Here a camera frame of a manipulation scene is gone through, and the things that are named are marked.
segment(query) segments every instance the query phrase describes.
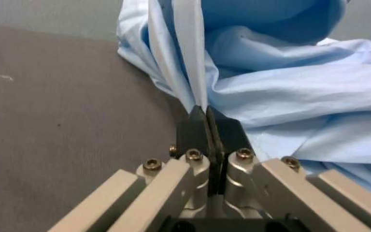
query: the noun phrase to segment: light blue cloth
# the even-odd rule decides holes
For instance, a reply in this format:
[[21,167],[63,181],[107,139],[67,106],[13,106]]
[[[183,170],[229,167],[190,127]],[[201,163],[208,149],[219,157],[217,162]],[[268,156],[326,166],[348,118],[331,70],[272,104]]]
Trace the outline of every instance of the light blue cloth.
[[118,53],[186,110],[210,104],[240,120],[261,161],[294,156],[371,191],[371,41],[325,39],[345,8],[346,0],[126,0]]

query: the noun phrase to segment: bolt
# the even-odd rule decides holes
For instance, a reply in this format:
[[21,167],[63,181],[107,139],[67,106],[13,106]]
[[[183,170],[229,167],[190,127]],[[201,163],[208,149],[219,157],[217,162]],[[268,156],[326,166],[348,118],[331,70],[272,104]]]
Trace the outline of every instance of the bolt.
[[239,159],[243,159],[243,160],[252,160],[254,157],[254,154],[252,152],[252,150],[248,149],[248,148],[241,148],[239,150],[237,150],[237,158]]
[[285,163],[289,168],[293,169],[295,172],[299,172],[300,162],[298,159],[291,156],[285,156],[282,158],[282,162]]
[[148,159],[143,163],[143,168],[149,171],[159,171],[161,170],[162,163],[157,159]]
[[203,158],[203,155],[199,150],[192,148],[185,152],[185,158],[187,160],[200,161]]
[[170,157],[176,157],[177,156],[177,146],[175,144],[172,144],[169,148]]

